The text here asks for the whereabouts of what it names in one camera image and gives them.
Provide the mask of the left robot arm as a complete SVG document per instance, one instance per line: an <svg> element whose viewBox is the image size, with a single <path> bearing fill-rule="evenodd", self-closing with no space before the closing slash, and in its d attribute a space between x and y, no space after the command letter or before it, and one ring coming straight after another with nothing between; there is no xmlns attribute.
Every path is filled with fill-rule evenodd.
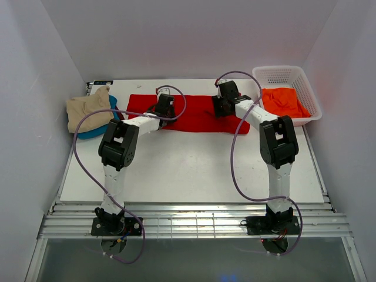
<svg viewBox="0 0 376 282"><path fill-rule="evenodd" d="M105 173L105 195L95 209L99 224L110 234L119 234L124 218L124 190L127 167L132 163L139 137L157 131L176 120L174 97L161 94L157 104L128 120L112 119L99 146Z"/></svg>

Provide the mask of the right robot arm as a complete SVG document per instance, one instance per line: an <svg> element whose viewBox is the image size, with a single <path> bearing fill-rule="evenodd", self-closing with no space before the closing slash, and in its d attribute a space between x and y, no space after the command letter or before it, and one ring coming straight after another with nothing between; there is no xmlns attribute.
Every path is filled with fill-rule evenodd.
<svg viewBox="0 0 376 282"><path fill-rule="evenodd" d="M241 95L232 80L216 80L214 85L214 114L218 118L235 116L257 129L260 155L268 168L266 213L246 217L242 225L249 235L298 234L300 226L293 210L296 203L290 197L290 174L299 151L293 121L289 116L272 114L252 98Z"/></svg>

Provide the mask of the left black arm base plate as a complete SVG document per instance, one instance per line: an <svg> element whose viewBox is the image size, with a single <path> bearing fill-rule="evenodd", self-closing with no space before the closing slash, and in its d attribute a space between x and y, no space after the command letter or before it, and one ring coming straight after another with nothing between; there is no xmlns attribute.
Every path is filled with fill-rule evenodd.
<svg viewBox="0 0 376 282"><path fill-rule="evenodd" d="M92 236L141 236L141 224L134 217L125 217L116 224L106 223L99 218L94 218L90 234Z"/></svg>

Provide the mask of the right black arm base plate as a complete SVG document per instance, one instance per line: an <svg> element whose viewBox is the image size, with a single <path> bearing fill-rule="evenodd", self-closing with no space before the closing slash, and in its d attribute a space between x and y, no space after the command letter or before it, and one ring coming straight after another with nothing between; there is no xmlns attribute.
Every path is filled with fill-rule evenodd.
<svg viewBox="0 0 376 282"><path fill-rule="evenodd" d="M246 227L248 235L298 235L300 232L296 216L282 222L273 222L267 216L249 216L243 219L240 225Z"/></svg>

